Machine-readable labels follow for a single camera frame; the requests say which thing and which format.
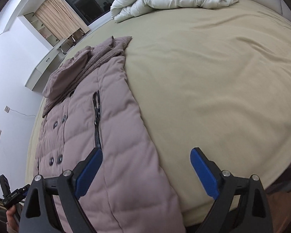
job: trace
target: zipper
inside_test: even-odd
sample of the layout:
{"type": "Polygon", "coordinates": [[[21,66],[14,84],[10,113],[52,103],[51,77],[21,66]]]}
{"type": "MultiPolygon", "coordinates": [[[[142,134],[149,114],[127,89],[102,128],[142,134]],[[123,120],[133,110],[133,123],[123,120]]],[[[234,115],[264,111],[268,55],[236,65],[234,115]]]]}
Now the zipper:
{"type": "Polygon", "coordinates": [[[95,110],[95,147],[101,149],[99,136],[99,122],[100,122],[100,93],[99,91],[93,94],[93,103],[95,110]]]}

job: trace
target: metal screw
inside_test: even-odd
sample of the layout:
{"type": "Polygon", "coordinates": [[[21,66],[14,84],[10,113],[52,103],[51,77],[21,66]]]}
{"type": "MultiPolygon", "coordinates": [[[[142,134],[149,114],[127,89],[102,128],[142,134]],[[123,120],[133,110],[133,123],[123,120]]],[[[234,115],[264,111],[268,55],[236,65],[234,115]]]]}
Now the metal screw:
{"type": "Polygon", "coordinates": [[[260,178],[259,178],[259,176],[254,174],[254,175],[252,175],[252,179],[255,180],[255,181],[258,181],[260,178]]]}
{"type": "Polygon", "coordinates": [[[37,175],[36,177],[34,177],[35,181],[39,181],[41,179],[41,175],[37,175]]]}
{"type": "Polygon", "coordinates": [[[70,176],[71,175],[71,171],[70,170],[66,170],[66,171],[64,171],[64,173],[63,173],[63,176],[65,176],[65,177],[68,177],[68,176],[70,176]]]}
{"type": "Polygon", "coordinates": [[[223,176],[225,176],[225,177],[229,177],[229,176],[230,176],[230,172],[227,171],[227,170],[223,170],[223,171],[222,171],[222,174],[223,174],[223,176]]]}

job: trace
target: human hand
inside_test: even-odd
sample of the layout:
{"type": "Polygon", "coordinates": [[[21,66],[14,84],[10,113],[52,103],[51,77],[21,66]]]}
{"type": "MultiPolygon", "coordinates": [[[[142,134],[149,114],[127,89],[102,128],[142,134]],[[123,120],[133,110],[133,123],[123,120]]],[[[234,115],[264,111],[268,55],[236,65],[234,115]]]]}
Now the human hand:
{"type": "Polygon", "coordinates": [[[19,226],[17,225],[15,219],[14,219],[14,214],[16,213],[16,206],[13,205],[11,208],[9,208],[6,212],[6,218],[8,221],[8,225],[11,229],[14,231],[18,232],[19,226]]]}

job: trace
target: beige curtain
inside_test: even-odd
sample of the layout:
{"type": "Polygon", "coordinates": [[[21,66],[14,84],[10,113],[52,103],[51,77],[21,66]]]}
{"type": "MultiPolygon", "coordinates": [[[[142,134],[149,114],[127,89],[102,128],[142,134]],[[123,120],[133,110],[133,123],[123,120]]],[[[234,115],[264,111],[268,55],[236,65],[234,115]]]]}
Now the beige curtain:
{"type": "Polygon", "coordinates": [[[89,31],[84,21],[63,0],[45,0],[35,15],[58,39],[68,38],[79,28],[84,33],[89,31]]]}

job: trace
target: white cable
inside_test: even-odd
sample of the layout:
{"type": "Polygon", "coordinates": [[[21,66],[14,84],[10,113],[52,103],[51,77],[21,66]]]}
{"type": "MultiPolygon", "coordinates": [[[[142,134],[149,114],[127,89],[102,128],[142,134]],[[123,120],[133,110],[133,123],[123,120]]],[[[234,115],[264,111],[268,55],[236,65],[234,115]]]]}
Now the white cable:
{"type": "Polygon", "coordinates": [[[17,110],[13,110],[13,109],[10,109],[10,110],[11,110],[11,111],[14,111],[14,112],[17,112],[17,113],[19,113],[19,114],[21,114],[21,115],[24,115],[24,116],[26,116],[26,117],[36,117],[35,115],[30,115],[30,116],[25,115],[25,114],[23,114],[23,113],[18,112],[17,110]]]}

